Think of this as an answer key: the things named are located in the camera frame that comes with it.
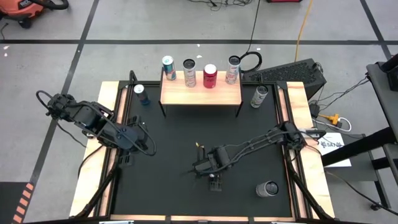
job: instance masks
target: white paper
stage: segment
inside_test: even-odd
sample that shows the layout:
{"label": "white paper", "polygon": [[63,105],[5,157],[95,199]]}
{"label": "white paper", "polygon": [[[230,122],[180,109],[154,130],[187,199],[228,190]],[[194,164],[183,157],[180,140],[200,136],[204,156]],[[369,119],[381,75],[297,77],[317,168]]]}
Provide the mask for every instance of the white paper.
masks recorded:
{"label": "white paper", "polygon": [[[343,138],[340,133],[326,133],[319,140],[318,149],[322,155],[334,151],[344,146]],[[328,165],[327,167],[350,167],[351,162],[349,159],[337,162],[335,164]]]}

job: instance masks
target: wooden shelf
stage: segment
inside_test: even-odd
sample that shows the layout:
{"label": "wooden shelf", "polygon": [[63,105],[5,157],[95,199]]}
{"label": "wooden shelf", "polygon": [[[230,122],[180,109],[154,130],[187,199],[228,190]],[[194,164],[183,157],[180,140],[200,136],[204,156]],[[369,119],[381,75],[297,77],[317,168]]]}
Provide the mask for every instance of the wooden shelf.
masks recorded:
{"label": "wooden shelf", "polygon": [[197,71],[197,84],[185,86],[184,72],[176,71],[175,80],[162,74],[160,102],[163,105],[240,105],[242,102],[240,79],[235,84],[225,82],[225,71],[218,71],[214,88],[203,86],[203,71]]}

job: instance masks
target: yellow cable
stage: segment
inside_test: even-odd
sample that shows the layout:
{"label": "yellow cable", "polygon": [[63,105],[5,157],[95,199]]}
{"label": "yellow cable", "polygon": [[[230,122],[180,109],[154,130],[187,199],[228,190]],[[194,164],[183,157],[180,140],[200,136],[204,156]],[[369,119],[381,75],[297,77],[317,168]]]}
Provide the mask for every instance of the yellow cable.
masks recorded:
{"label": "yellow cable", "polygon": [[300,44],[301,33],[304,30],[305,21],[307,21],[308,14],[310,13],[311,6],[312,6],[312,1],[313,0],[311,0],[310,4],[308,5],[308,9],[307,9],[307,12],[305,13],[303,24],[301,25],[300,33],[298,33],[298,38],[297,38],[297,43],[296,43],[296,54],[295,54],[295,57],[294,57],[294,62],[297,61],[297,55],[299,54],[299,44]]}

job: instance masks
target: can lid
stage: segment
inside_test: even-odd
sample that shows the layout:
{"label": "can lid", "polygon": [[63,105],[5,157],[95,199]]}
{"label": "can lid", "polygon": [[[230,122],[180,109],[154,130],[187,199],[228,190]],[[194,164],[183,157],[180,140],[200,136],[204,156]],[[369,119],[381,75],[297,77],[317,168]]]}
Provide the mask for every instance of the can lid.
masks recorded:
{"label": "can lid", "polygon": [[241,63],[241,59],[238,56],[233,55],[229,57],[229,63],[231,65],[239,65]]}
{"label": "can lid", "polygon": [[275,195],[278,193],[278,185],[275,182],[270,181],[266,184],[266,191],[270,195]]}
{"label": "can lid", "polygon": [[171,56],[164,56],[163,58],[162,58],[162,63],[164,64],[164,65],[171,65],[172,63],[173,63],[173,61],[174,61],[174,59],[173,59],[173,57],[171,57]]}
{"label": "can lid", "polygon": [[214,74],[217,72],[216,65],[208,64],[205,66],[205,72],[207,74]]}
{"label": "can lid", "polygon": [[268,88],[266,86],[259,86],[259,87],[257,87],[257,91],[260,94],[267,94],[268,93]]}
{"label": "can lid", "polygon": [[192,59],[186,59],[182,65],[187,69],[195,68],[195,61]]}
{"label": "can lid", "polygon": [[135,93],[142,93],[144,91],[144,86],[141,84],[135,85],[134,92]]}

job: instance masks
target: red soda can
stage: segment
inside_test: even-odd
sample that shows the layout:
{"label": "red soda can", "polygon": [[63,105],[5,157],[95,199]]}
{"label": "red soda can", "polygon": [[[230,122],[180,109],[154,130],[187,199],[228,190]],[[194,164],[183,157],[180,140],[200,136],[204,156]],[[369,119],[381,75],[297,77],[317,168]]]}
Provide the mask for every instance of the red soda can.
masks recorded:
{"label": "red soda can", "polygon": [[217,82],[217,68],[215,65],[208,64],[203,69],[203,85],[206,88],[213,88]]}

